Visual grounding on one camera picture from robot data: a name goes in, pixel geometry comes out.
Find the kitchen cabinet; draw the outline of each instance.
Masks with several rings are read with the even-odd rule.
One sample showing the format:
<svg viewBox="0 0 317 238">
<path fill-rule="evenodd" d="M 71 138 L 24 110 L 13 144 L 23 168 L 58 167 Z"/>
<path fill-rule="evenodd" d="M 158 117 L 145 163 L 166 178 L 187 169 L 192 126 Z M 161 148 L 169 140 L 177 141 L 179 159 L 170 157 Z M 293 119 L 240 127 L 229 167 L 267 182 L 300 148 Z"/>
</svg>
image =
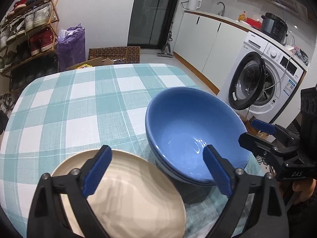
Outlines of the kitchen cabinet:
<svg viewBox="0 0 317 238">
<path fill-rule="evenodd" d="M 202 74 L 219 90 L 230 73 L 247 34 L 244 30 L 221 23 L 205 67 L 202 70 Z"/>
<path fill-rule="evenodd" d="M 217 36 L 220 22 L 185 13 L 174 52 L 202 72 Z"/>
</svg>

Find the faucet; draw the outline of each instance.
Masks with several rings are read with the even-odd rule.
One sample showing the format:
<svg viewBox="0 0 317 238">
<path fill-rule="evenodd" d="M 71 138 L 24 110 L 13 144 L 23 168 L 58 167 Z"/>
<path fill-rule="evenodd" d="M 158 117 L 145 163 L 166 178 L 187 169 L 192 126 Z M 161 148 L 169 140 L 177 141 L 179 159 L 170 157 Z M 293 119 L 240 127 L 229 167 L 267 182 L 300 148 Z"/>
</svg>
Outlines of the faucet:
<svg viewBox="0 0 317 238">
<path fill-rule="evenodd" d="M 222 14 L 221 14 L 221 16 L 223 16 L 223 14 L 224 14 L 224 10 L 226 9 L 226 6 L 224 5 L 224 3 L 223 3 L 223 2 L 218 2 L 217 4 L 219 4 L 219 3 L 221 3 L 221 4 L 223 5 L 223 10 L 222 10 Z"/>
</svg>

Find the washing machine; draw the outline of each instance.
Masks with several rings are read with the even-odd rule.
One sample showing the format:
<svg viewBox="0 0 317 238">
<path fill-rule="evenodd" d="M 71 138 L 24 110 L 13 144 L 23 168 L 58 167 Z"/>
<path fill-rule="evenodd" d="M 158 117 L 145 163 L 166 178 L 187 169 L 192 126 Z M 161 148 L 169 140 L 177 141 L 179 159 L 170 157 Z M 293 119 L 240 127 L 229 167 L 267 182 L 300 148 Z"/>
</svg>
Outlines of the washing machine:
<svg viewBox="0 0 317 238">
<path fill-rule="evenodd" d="M 303 73 L 282 50 L 249 32 L 217 97 L 247 119 L 272 123 Z"/>
</svg>

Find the control knob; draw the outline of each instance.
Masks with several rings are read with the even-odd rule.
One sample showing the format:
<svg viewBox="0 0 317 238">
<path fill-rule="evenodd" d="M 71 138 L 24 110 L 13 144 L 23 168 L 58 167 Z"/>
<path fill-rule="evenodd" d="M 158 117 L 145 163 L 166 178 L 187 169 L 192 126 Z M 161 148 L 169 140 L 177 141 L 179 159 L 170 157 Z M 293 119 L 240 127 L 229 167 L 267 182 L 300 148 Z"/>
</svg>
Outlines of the control knob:
<svg viewBox="0 0 317 238">
<path fill-rule="evenodd" d="M 275 57 L 276 57 L 276 52 L 275 52 L 275 51 L 271 51 L 271 56 L 272 56 L 273 58 L 275 58 Z"/>
</svg>

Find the screw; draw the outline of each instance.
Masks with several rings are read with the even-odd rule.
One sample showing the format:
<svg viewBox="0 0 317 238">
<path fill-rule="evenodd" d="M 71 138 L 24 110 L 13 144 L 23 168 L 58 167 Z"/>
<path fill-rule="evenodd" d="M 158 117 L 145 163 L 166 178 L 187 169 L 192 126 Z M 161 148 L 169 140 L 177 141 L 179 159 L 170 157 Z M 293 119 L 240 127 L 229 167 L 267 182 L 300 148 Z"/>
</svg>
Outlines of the screw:
<svg viewBox="0 0 317 238">
<path fill-rule="evenodd" d="M 271 173 L 266 173 L 265 176 L 269 179 L 273 179 L 274 178 L 274 175 L 271 174 Z"/>
<path fill-rule="evenodd" d="M 50 174 L 46 173 L 46 174 L 42 174 L 42 179 L 46 180 L 50 177 Z"/>
<path fill-rule="evenodd" d="M 244 170 L 242 168 L 237 168 L 235 172 L 240 176 L 244 174 Z"/>
<path fill-rule="evenodd" d="M 78 175 L 79 173 L 80 173 L 80 170 L 78 168 L 74 168 L 73 170 L 70 171 L 70 174 L 74 176 Z"/>
</svg>

